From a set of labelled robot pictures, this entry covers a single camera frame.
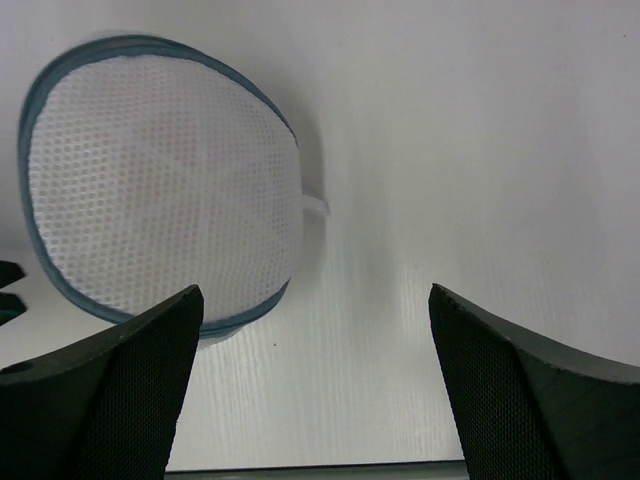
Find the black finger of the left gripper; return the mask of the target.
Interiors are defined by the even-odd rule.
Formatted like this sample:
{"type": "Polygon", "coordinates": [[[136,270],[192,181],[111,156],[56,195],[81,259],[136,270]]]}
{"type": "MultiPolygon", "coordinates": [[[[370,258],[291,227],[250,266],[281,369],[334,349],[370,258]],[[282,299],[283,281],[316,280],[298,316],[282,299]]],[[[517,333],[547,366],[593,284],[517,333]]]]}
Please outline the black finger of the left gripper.
{"type": "Polygon", "coordinates": [[[11,293],[0,293],[0,324],[6,324],[25,313],[21,298],[11,293]]]}
{"type": "Polygon", "coordinates": [[[0,288],[5,288],[25,277],[21,266],[15,262],[0,261],[0,288]]]}

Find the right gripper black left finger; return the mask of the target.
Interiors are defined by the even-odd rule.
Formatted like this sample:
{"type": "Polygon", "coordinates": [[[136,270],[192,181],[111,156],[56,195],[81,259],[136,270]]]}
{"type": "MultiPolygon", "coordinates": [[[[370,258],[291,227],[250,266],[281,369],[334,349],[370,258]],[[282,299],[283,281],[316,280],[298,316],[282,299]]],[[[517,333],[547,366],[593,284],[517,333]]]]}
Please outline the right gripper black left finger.
{"type": "Polygon", "coordinates": [[[4,479],[161,479],[203,320],[192,285],[1,371],[4,479]]]}

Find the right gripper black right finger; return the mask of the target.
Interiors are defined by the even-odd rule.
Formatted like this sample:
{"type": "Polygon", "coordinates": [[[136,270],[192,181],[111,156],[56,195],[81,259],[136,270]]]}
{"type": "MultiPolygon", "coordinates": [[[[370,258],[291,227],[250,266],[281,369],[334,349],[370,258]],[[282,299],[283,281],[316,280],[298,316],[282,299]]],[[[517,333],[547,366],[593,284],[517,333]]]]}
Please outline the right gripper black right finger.
{"type": "Polygon", "coordinates": [[[639,369],[435,284],[431,332],[472,479],[636,479],[639,369]]]}

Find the white mesh laundry bag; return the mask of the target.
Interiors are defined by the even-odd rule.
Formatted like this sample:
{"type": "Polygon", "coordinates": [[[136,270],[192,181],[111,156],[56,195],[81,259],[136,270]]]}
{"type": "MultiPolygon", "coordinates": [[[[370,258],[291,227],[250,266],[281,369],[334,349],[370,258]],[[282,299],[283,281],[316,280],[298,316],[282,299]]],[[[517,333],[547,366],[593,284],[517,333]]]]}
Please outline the white mesh laundry bag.
{"type": "Polygon", "coordinates": [[[267,315],[303,249],[296,135],[227,64],[140,34],[79,44],[31,84],[17,130],[21,203],[53,286],[119,324],[195,284],[200,338],[267,315]]]}

